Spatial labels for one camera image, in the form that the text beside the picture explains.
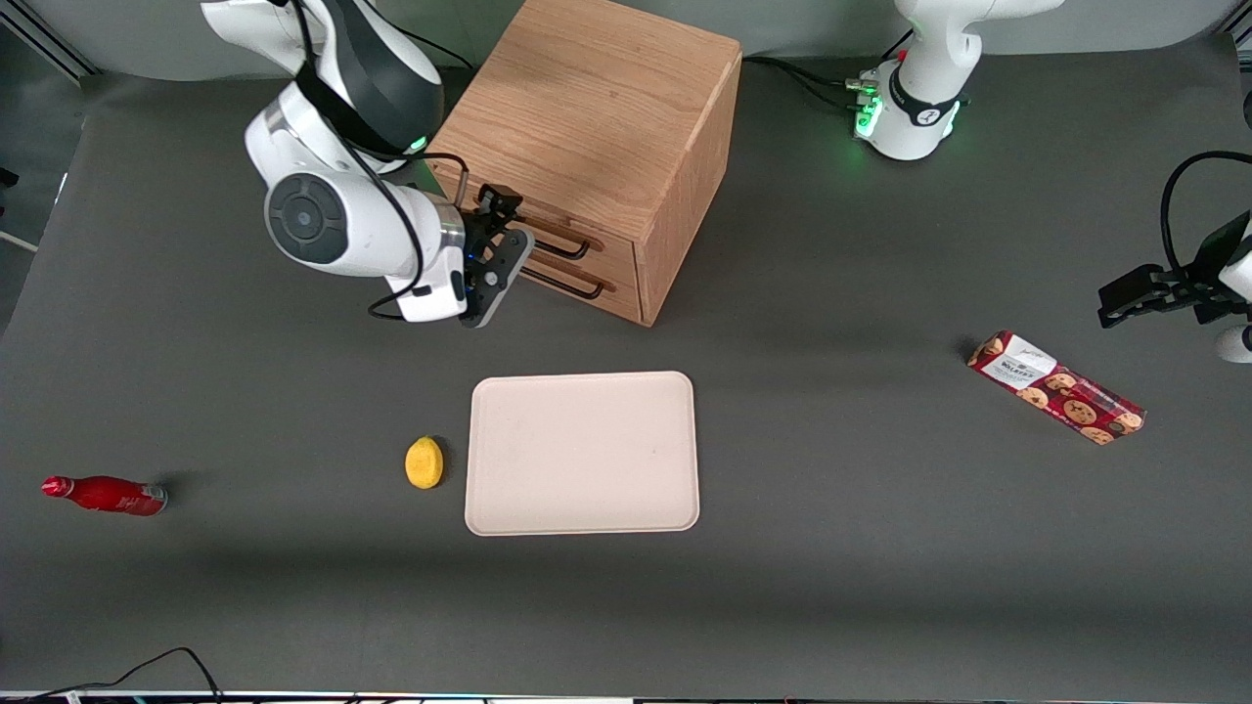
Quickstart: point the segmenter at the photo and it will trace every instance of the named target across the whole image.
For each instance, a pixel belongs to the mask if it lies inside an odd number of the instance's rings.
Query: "metal handle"
[[[541,252],[547,252],[548,254],[553,254],[553,256],[561,257],[562,259],[568,259],[571,262],[577,262],[578,259],[583,258],[587,254],[587,249],[591,249],[591,243],[587,242],[586,239],[583,239],[582,241],[582,247],[578,247],[578,249],[576,249],[573,252],[570,252],[568,249],[561,249],[556,244],[548,244],[547,242],[540,242],[540,239],[536,238],[535,239],[535,248],[538,249],[538,251],[541,251]]]
[[[552,278],[552,277],[550,277],[547,274],[542,274],[540,272],[536,272],[535,269],[532,269],[530,267],[522,267],[522,273],[526,274],[526,276],[528,276],[528,277],[532,277],[532,278],[536,278],[538,281],[542,281],[543,283],[546,283],[548,286],[560,288],[561,291],[568,293],[570,296],[577,296],[578,298],[582,298],[583,301],[595,301],[596,298],[600,298],[601,293],[605,292],[605,284],[601,283],[601,282],[596,282],[596,289],[592,291],[591,293],[587,293],[586,291],[578,291],[577,288],[570,286],[568,283],[565,283],[563,281],[557,281],[557,279],[555,279],[555,278]]]

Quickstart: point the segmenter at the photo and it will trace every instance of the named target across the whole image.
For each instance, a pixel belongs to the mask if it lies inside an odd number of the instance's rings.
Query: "label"
[[[1004,353],[988,362],[982,371],[995,381],[1022,391],[1055,368],[1057,361],[1053,357],[1014,334]]]

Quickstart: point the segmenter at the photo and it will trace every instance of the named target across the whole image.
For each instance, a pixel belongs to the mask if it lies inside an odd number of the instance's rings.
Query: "red cookie package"
[[[1058,365],[1007,329],[984,342],[969,366],[1096,445],[1108,445],[1143,427],[1143,408]]]

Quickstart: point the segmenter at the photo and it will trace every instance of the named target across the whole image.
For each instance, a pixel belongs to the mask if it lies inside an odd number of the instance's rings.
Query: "cookie illustration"
[[[1062,408],[1065,411],[1065,416],[1078,425],[1089,426],[1096,422],[1096,411],[1082,401],[1074,401],[1070,398],[1069,401],[1065,401],[1065,405]]]
[[[1048,395],[1042,390],[1034,388],[1033,386],[1028,386],[1022,391],[1018,391],[1018,397],[1035,408],[1048,407]]]
[[[1090,440],[1096,445],[1108,445],[1109,442],[1113,442],[1113,436],[1099,430],[1098,427],[1084,427],[1078,432],[1083,433],[1087,440]]]
[[[1136,413],[1122,413],[1113,420],[1116,423],[1123,426],[1126,430],[1123,432],[1132,433],[1141,427],[1143,427],[1143,418]]]
[[[1078,383],[1078,381],[1075,381],[1074,377],[1069,375],[1060,373],[1060,375],[1052,375],[1050,377],[1043,380],[1043,383],[1047,385],[1047,387],[1053,391],[1062,391],[1070,388],[1072,386]]]
[[[983,358],[984,355],[990,355],[992,357],[994,357],[995,355],[999,355],[1000,352],[1004,352],[1004,343],[1000,342],[999,337],[993,337],[993,338],[988,339],[985,343],[983,343],[982,347],[979,347],[978,349],[975,349],[974,351],[974,356],[970,357],[969,362],[965,362],[965,363],[968,366],[973,367],[974,365],[978,363],[979,360]]]

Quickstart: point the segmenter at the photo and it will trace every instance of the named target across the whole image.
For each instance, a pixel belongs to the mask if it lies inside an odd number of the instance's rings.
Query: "gray table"
[[[379,282],[265,236],[240,130],[275,88],[98,86],[0,347],[0,686],[185,644],[230,689],[1252,699],[1252,370],[1186,313],[1096,318],[1162,258],[1169,170],[1252,147],[1228,39],[990,58],[908,165],[747,68],[655,329],[528,283],[481,332],[368,318]],[[1184,256],[1249,187],[1197,169]],[[1004,327],[1147,428],[1097,447],[967,370]],[[696,387],[692,530],[466,530],[480,380],[667,368]],[[401,463],[426,433],[453,448],[433,492]],[[51,472],[174,501],[89,514],[39,494]]]

